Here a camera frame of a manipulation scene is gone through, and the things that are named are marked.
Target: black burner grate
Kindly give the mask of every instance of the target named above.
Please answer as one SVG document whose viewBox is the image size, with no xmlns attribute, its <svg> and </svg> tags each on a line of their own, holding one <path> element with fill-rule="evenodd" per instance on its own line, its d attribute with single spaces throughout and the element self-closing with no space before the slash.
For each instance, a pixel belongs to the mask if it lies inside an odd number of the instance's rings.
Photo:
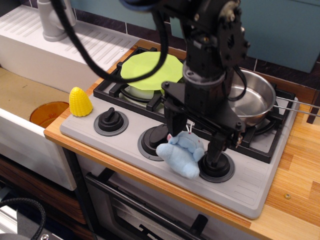
<svg viewBox="0 0 320 240">
<path fill-rule="evenodd" d="M 142 47 L 138 47 L 127 59 L 129 59 L 131 56 L 143 53 L 145 51 L 152 51 L 156 52 L 156 48 L 151 48 L 151 49 L 145 49 Z M 122 68 L 123 62 L 119 62 L 116 66 L 116 69 L 111 73 L 113 75 L 118 75 L 120 76 L 121 68 Z M 124 109 L 128 109 L 130 111 L 133 111 L 137 114 L 143 115 L 145 117 L 154 119 L 156 121 L 159 121 L 161 123 L 166 123 L 165 116 L 158 112 L 155 111 L 155 109 L 161 104 L 161 92 L 155 92 L 153 95 L 152 99 L 143 99 L 143 98 L 137 98 L 135 96 L 130 95 L 128 92 L 125 91 L 125 88 L 128 87 L 127 84 L 115 84 L 114 86 L 111 87 L 112 82 L 109 82 L 107 80 L 102 81 L 94 90 L 93 90 L 93 95 L 96 98 L 99 98 L 101 100 L 107 101 L 109 103 L 112 103 L 114 105 L 117 105 L 119 107 L 122 107 Z M 274 85 L 276 96 L 281 97 L 284 99 L 289 99 L 289 100 L 294 100 L 295 99 L 295 94 L 291 92 L 287 92 L 281 89 L 277 89 L 277 86 Z M 125 98 L 119 97 L 119 95 L 123 94 L 129 99 L 132 99 L 134 101 L 142 102 L 144 105 L 136 104 L 134 102 L 131 102 Z M 284 106 L 287 108 L 292 107 L 292 102 L 288 102 L 287 106 Z M 271 147 L 268 152 L 263 152 L 258 149 L 255 149 L 253 147 L 250 147 L 250 143 L 254 140 L 256 135 L 262 134 L 260 129 L 256 129 L 255 127 L 247 128 L 246 132 L 243 135 L 243 140 L 242 144 L 238 147 L 231 147 L 230 149 L 239 152 L 241 154 L 247 155 L 249 157 L 252 157 L 254 159 L 260 160 L 265 163 L 270 163 L 273 153 L 276 149 L 276 146 L 279 142 L 280 136 L 282 134 L 282 129 L 283 125 L 285 124 L 288 115 L 289 115 L 289 110 L 285 110 L 284 114 L 280 114 L 279 112 L 276 111 L 270 111 L 267 115 L 267 119 L 271 122 L 268 124 L 267 129 L 265 131 L 271 131 L 273 129 L 276 130 L 274 139 L 271 143 Z M 200 138 L 210 140 L 211 134 L 206 132 L 205 130 L 199 129 L 197 125 L 195 125 L 192 128 L 192 131 L 197 134 Z"/>
</svg>

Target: blue stuffed toy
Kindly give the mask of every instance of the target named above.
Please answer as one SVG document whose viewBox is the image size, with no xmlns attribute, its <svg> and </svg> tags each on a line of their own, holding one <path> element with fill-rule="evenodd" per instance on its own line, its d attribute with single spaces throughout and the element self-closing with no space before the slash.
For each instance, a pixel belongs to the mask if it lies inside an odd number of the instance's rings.
<svg viewBox="0 0 320 240">
<path fill-rule="evenodd" d="M 198 161 L 204 156 L 204 144 L 200 138 L 190 131 L 182 131 L 177 136 L 167 137 L 168 143 L 156 148 L 161 157 L 176 173 L 188 179 L 199 176 Z"/>
</svg>

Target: black cable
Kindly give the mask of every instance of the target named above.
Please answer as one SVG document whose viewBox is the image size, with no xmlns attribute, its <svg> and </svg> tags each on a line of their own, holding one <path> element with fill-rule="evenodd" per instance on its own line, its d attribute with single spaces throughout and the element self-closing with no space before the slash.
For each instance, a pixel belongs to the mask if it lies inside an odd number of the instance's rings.
<svg viewBox="0 0 320 240">
<path fill-rule="evenodd" d="M 41 222 L 39 224 L 38 230 L 31 238 L 31 240 L 37 240 L 40 237 L 40 234 L 41 234 L 42 230 L 44 229 L 45 223 L 46 223 L 46 212 L 45 212 L 44 207 L 39 202 L 37 202 L 33 199 L 24 198 L 24 197 L 17 197 L 17 198 L 12 198 L 12 199 L 8 199 L 8 200 L 0 201 L 0 208 L 2 208 L 3 206 L 12 205 L 12 204 L 29 204 L 29 205 L 33 205 L 36 208 L 38 208 L 38 210 L 41 213 Z"/>
<path fill-rule="evenodd" d="M 164 64 L 164 62 L 165 62 L 165 60 L 167 58 L 168 48 L 169 48 L 169 41 L 168 41 L 168 35 L 167 35 L 167 31 L 166 31 L 166 26 L 165 26 L 165 23 L 164 23 L 164 21 L 163 21 L 163 19 L 161 17 L 160 12 L 154 10 L 151 13 L 152 13 L 153 21 L 154 21 L 154 23 L 155 23 L 155 25 L 156 25 L 156 27 L 157 27 L 157 29 L 159 31 L 160 43 L 161 43 L 160 58 L 159 58 L 158 63 L 154 67 L 154 69 L 151 70 L 150 72 L 142 75 L 142 76 L 129 78 L 129 79 L 123 79 L 123 78 L 118 77 L 116 75 L 108 74 L 105 70 L 100 68 L 92 60 L 92 58 L 90 57 L 90 55 L 86 51 L 85 47 L 80 42 L 79 38 L 77 37 L 77 35 L 75 33 L 75 30 L 70 25 L 70 22 L 69 22 L 68 17 L 67 17 L 67 15 L 65 13 L 64 7 L 63 7 L 63 5 L 61 3 L 61 0 L 51 0 L 51 4 L 52 4 L 53 9 L 55 10 L 58 18 L 60 19 L 61 24 L 62 24 L 65 32 L 69 36 L 70 40 L 72 41 L 74 46 L 78 49 L 78 51 L 80 52 L 80 54 L 83 57 L 83 59 L 86 62 L 86 64 L 100 78 L 106 79 L 107 81 L 110 81 L 110 82 L 120 83 L 120 84 L 137 82 L 137 81 L 146 79 L 146 78 L 152 76 L 154 73 L 156 73 L 162 67 L 162 65 Z"/>
<path fill-rule="evenodd" d="M 235 101 L 238 101 L 240 99 L 243 98 L 243 96 L 246 94 L 246 91 L 247 91 L 247 79 L 246 79 L 246 76 L 244 75 L 244 73 L 241 71 L 240 67 L 238 65 L 235 65 L 233 67 L 234 71 L 236 72 L 236 74 L 238 74 L 238 76 L 240 77 L 241 81 L 243 82 L 243 91 L 238 95 L 238 96 L 235 96 L 235 97 L 229 97 L 227 96 L 227 91 L 226 91 L 226 85 L 225 85 L 225 82 L 222 83 L 222 91 L 223 91 L 223 94 L 226 96 L 226 98 L 231 101 L 231 102 L 235 102 Z"/>
</svg>

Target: dark tile border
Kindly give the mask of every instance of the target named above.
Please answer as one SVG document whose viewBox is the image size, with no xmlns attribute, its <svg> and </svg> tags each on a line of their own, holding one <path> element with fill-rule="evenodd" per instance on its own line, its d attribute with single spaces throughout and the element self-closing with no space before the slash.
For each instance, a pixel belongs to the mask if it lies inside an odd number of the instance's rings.
<svg viewBox="0 0 320 240">
<path fill-rule="evenodd" d="M 38 8 L 37 0 L 30 0 L 33 8 Z"/>
<path fill-rule="evenodd" d="M 20 3 L 21 3 L 22 5 L 31 7 L 31 4 L 30 4 L 30 1 L 29 1 L 29 0 L 20 0 Z"/>
<path fill-rule="evenodd" d="M 314 65 L 311 73 L 306 73 L 285 66 L 258 60 L 255 71 L 304 85 L 312 89 L 320 89 L 320 63 L 316 63 Z"/>
<path fill-rule="evenodd" d="M 127 23 L 126 27 L 127 27 L 127 33 L 129 35 L 132 35 L 141 39 L 149 40 L 158 44 L 160 43 L 159 33 L 156 30 L 151 30 L 151 29 L 133 25 L 130 23 Z M 165 27 L 168 34 L 169 46 L 175 49 L 181 49 L 185 51 L 187 49 L 185 40 L 171 35 L 170 23 L 166 22 Z"/>
<path fill-rule="evenodd" d="M 86 11 L 75 9 L 76 18 L 89 24 L 97 25 L 103 28 L 115 30 L 121 33 L 127 33 L 126 23 L 123 21 L 114 20 L 108 17 L 96 15 Z"/>
<path fill-rule="evenodd" d="M 250 71 L 254 71 L 255 70 L 255 66 L 256 66 L 256 59 L 255 58 L 252 58 L 252 57 L 248 57 L 246 60 L 242 60 L 238 66 L 240 68 L 243 68 L 243 69 L 247 69 L 247 70 L 250 70 Z"/>
</svg>

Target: yellow toy corn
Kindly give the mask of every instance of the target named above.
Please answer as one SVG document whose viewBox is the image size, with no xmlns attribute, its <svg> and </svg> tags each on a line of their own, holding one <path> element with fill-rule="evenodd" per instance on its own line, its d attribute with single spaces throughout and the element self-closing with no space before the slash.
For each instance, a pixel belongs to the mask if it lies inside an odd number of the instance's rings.
<svg viewBox="0 0 320 240">
<path fill-rule="evenodd" d="M 70 112 L 77 117 L 87 116 L 94 108 L 88 95 L 77 86 L 70 92 L 69 106 Z"/>
</svg>

